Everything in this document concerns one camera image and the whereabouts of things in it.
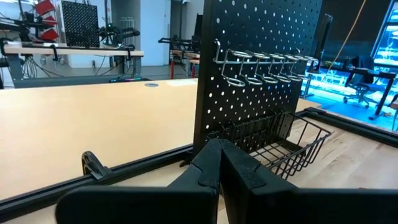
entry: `desk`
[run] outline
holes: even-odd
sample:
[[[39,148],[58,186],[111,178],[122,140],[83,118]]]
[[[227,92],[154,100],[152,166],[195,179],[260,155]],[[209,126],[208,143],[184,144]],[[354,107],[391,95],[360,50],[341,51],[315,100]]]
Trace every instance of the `desk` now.
[[[394,80],[397,76],[396,73],[389,73],[389,72],[369,73],[367,70],[362,70],[362,69],[357,69],[357,68],[355,68],[353,70],[348,70],[345,68],[336,68],[336,67],[332,67],[331,70],[335,70],[335,71],[339,71],[339,72],[347,72],[347,73],[350,73],[351,75],[353,75],[354,73],[360,74],[360,75],[369,74],[369,75],[372,75],[377,78],[388,79],[388,84],[387,84],[386,90],[384,90],[383,96],[380,100],[380,103],[377,106],[376,112],[374,113],[374,115],[370,116],[369,119],[374,120],[382,115],[381,110],[384,106],[384,103],[386,102],[387,95],[390,92],[392,85],[394,84]]]
[[[289,182],[298,187],[310,188],[398,189],[395,178],[395,170],[398,169],[396,148],[318,121],[311,120],[311,122],[331,131],[332,135],[326,139],[315,162],[293,177],[289,177]],[[294,124],[292,130],[299,128],[300,124]],[[187,169],[187,166],[178,165],[179,163],[165,166],[115,185],[165,187]],[[6,223],[56,224],[54,209],[55,206],[47,207]],[[228,223],[222,197],[218,210],[218,223]]]
[[[197,80],[146,83],[0,91],[0,200],[82,176],[87,150],[114,167],[191,144]]]
[[[24,74],[19,60],[19,54],[45,54],[54,55],[51,44],[22,45],[20,42],[9,42],[4,45],[5,56],[9,62],[9,68],[13,80],[23,80]],[[58,55],[78,54],[78,55],[113,55],[119,56],[119,73],[124,73],[124,58],[131,56],[133,76],[141,77],[141,58],[144,56],[142,51],[130,51],[126,49],[97,48],[85,49],[83,47],[67,47],[65,44],[55,44]]]
[[[174,55],[181,57],[182,59],[186,59],[185,61],[185,72],[188,73],[186,77],[189,77],[189,71],[191,70],[191,61],[192,59],[199,61],[200,54],[194,52],[183,52],[181,50],[172,50],[172,68],[170,73],[170,79],[174,79]],[[195,78],[195,67],[192,67],[191,78]]]

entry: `wire basket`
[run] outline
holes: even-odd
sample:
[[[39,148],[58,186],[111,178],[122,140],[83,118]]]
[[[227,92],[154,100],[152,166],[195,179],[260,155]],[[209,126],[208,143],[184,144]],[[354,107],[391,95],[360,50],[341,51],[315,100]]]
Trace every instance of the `wire basket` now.
[[[287,179],[313,163],[331,132],[295,114],[283,113],[235,124],[210,133],[252,155],[274,174]]]

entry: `black panel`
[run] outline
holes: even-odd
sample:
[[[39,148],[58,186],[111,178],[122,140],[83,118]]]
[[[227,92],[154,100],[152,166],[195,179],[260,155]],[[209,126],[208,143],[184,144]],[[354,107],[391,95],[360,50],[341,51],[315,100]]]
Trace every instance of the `black panel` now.
[[[100,47],[96,6],[62,1],[62,16],[68,46]]]
[[[221,76],[223,66],[213,61],[217,53],[215,40],[221,45],[219,60],[224,58],[228,49],[282,54],[300,49],[302,55],[310,55],[321,4],[322,0],[205,1],[195,117],[196,151],[204,146],[208,133],[221,125],[250,121],[284,111],[294,112],[302,84],[264,82],[262,85],[252,85],[245,81],[246,86],[243,88],[231,86]],[[241,62],[241,58],[229,54],[228,61]],[[243,66],[242,74],[256,77],[255,61],[254,58],[247,59],[251,64]],[[268,75],[268,68],[269,64],[260,65],[257,74]],[[280,65],[272,68],[272,73],[280,71]],[[303,62],[295,66],[297,73],[303,73],[304,68]],[[244,78],[237,76],[239,69],[239,64],[228,64],[224,75],[244,81]]]

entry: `black plastic part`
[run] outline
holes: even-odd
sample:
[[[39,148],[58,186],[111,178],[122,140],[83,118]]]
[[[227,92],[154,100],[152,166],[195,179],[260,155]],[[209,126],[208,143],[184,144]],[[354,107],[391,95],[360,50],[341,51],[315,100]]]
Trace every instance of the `black plastic part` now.
[[[58,62],[58,53],[57,53],[57,47],[55,45],[50,45],[50,47],[52,48],[52,50],[54,51],[54,54],[52,56],[52,60],[54,62]]]
[[[168,187],[83,187],[59,201],[57,223],[216,223],[221,146],[210,141]]]
[[[397,223],[398,190],[299,189],[231,143],[221,188],[230,224]]]
[[[90,151],[86,151],[81,155],[81,165],[83,166],[83,175],[91,174],[97,180],[113,174],[112,171],[106,166],[103,166],[94,153]]]
[[[4,45],[6,44],[6,43],[4,43],[5,41],[11,41],[12,42],[12,40],[10,38],[7,38],[7,37],[0,38],[0,51],[1,51],[1,54],[4,55],[4,56],[7,55],[6,51],[4,50]]]
[[[114,175],[96,180],[92,175],[71,179],[0,201],[0,223],[53,205],[65,193],[87,185],[110,185],[158,169],[187,157],[192,145],[171,149],[138,161],[112,167]]]
[[[130,51],[130,48],[126,47],[126,50],[127,50],[127,59],[126,60],[131,62],[131,51]]]

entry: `black bracket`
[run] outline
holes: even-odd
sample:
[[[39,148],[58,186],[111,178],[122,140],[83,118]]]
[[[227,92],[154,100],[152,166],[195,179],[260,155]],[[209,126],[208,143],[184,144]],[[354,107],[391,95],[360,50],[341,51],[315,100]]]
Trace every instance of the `black bracket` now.
[[[126,47],[127,49],[127,61],[131,62],[131,51],[130,48]]]
[[[56,48],[56,46],[55,45],[50,45],[50,47],[52,48],[52,50],[54,51],[54,55],[53,55],[53,57],[52,57],[52,60],[54,61],[54,62],[58,62],[58,53],[57,53],[57,48]]]
[[[12,41],[12,40],[7,37],[0,38],[0,51],[1,54],[3,54],[4,56],[6,55],[6,51],[4,50],[4,45],[6,44],[5,41]]]
[[[91,174],[95,179],[100,180],[104,177],[112,175],[112,171],[103,166],[94,153],[86,151],[81,155],[81,165],[83,166],[83,174]]]

